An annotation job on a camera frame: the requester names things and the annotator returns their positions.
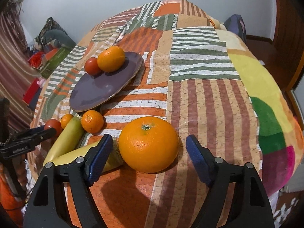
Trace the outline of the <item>oval red tomato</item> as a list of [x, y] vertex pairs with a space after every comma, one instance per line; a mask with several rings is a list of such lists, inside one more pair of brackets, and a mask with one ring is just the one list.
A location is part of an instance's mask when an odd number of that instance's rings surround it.
[[62, 127], [60, 121], [56, 119], [50, 119], [48, 120], [44, 125], [44, 130], [54, 128], [56, 130], [55, 137], [58, 137], [62, 132]]

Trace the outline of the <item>yellow corn cob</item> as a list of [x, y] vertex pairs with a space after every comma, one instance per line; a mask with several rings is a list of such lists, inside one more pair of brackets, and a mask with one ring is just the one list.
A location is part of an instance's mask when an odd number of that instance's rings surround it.
[[85, 131], [81, 125], [81, 120], [78, 117], [73, 117], [50, 148], [43, 162], [43, 166], [53, 159], [74, 150], [84, 133]]
[[[64, 155], [61, 155], [53, 160], [51, 160], [54, 165], [64, 165], [69, 164], [73, 162], [78, 157], [85, 157], [86, 153], [93, 147], [96, 147], [99, 143], [99, 141], [102, 139], [101, 136], [93, 136], [89, 140], [89, 144], [83, 147], [80, 147], [78, 149], [75, 149], [73, 151], [70, 151]], [[113, 140], [113, 148], [112, 151], [108, 157], [108, 160], [104, 166], [104, 169], [102, 173], [111, 171], [113, 169], [116, 169], [117, 167], [120, 167], [124, 164], [124, 161], [120, 155], [119, 148], [118, 148], [118, 142], [115, 137], [112, 138]]]

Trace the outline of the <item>small tangerine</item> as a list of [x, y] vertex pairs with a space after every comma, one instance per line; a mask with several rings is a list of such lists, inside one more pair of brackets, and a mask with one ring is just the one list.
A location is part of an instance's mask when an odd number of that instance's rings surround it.
[[98, 111], [88, 110], [81, 118], [81, 125], [86, 132], [97, 134], [104, 125], [104, 118]]
[[64, 129], [72, 118], [73, 118], [72, 114], [65, 114], [64, 116], [62, 116], [60, 120], [61, 128]]

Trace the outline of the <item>round red tomato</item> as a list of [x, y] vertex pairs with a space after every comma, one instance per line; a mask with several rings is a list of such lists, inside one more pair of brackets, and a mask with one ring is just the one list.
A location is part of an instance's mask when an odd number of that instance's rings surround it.
[[101, 73], [101, 69], [97, 63], [97, 58], [91, 57], [85, 62], [85, 71], [91, 76], [96, 76]]

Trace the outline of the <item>large orange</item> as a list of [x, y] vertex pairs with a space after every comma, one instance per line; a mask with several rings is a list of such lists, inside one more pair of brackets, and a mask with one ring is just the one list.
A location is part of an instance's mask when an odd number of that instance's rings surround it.
[[118, 70], [125, 62], [125, 52], [121, 47], [112, 46], [101, 52], [97, 58], [98, 67], [107, 73]]
[[156, 173], [169, 167], [178, 156], [179, 137], [167, 121], [145, 116], [123, 128], [118, 146], [129, 167], [144, 173]]

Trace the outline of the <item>red box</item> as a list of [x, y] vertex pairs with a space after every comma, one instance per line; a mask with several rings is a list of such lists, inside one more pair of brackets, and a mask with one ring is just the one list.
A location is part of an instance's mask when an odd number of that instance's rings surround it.
[[23, 95], [22, 101], [26, 103], [27, 107], [30, 108], [32, 111], [35, 110], [40, 93], [42, 88], [39, 84], [40, 79], [35, 78], [30, 87], [27, 89], [25, 94]]

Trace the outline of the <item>striped red curtain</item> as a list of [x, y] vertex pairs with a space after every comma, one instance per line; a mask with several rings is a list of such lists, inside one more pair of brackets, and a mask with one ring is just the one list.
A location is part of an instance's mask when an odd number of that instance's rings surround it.
[[40, 74], [30, 66], [28, 59], [17, 2], [10, 0], [1, 10], [1, 98], [10, 101], [8, 123], [13, 131], [29, 128], [33, 117], [22, 99]]

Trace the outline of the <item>green storage bag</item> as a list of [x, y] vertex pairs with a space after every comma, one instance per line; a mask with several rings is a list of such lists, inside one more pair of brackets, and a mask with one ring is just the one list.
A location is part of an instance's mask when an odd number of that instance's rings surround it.
[[38, 70], [43, 78], [47, 79], [58, 65], [68, 56], [70, 49], [65, 47], [56, 48], [42, 57]]

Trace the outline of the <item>purple ceramic plate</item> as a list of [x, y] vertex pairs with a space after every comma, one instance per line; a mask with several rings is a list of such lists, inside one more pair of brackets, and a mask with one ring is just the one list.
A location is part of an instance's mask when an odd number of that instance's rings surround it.
[[122, 67], [112, 73], [102, 72], [93, 77], [85, 73], [72, 90], [69, 105], [75, 112], [84, 112], [104, 104], [117, 95], [137, 75], [144, 64], [136, 52], [125, 52]]

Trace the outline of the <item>grey plush toy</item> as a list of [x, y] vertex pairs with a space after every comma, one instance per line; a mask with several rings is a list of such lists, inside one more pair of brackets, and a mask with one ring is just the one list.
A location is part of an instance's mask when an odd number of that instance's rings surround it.
[[42, 44], [51, 44], [54, 48], [65, 47], [73, 49], [76, 43], [63, 31], [59, 29], [48, 30], [41, 38]]

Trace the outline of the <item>striped patchwork blanket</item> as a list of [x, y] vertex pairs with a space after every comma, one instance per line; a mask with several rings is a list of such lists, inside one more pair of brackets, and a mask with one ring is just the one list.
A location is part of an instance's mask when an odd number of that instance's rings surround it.
[[119, 138], [132, 120], [155, 116], [167, 120], [180, 138], [178, 158], [158, 174], [122, 165], [103, 174], [91, 187], [108, 227], [189, 227], [207, 187], [185, 148], [188, 135], [228, 163], [251, 162], [261, 169], [258, 121], [250, 97], [228, 52], [235, 35], [186, 0], [152, 2], [121, 12], [95, 26], [47, 80], [32, 127], [71, 113], [72, 89], [84, 63], [110, 46], [139, 53], [138, 74], [121, 93], [100, 108], [105, 123], [96, 135]]

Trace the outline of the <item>brown wooden door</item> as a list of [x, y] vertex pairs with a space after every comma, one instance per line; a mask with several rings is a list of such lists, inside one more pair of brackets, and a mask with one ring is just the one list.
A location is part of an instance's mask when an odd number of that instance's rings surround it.
[[303, 75], [303, 9], [298, 0], [276, 0], [274, 47], [283, 63], [284, 91], [297, 86]]

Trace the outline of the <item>purple backpack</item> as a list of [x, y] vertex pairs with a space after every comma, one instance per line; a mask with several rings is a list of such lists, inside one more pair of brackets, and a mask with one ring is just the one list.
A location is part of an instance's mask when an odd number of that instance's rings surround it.
[[246, 27], [240, 14], [233, 14], [225, 22], [224, 26], [228, 31], [238, 35], [238, 37], [246, 44]]

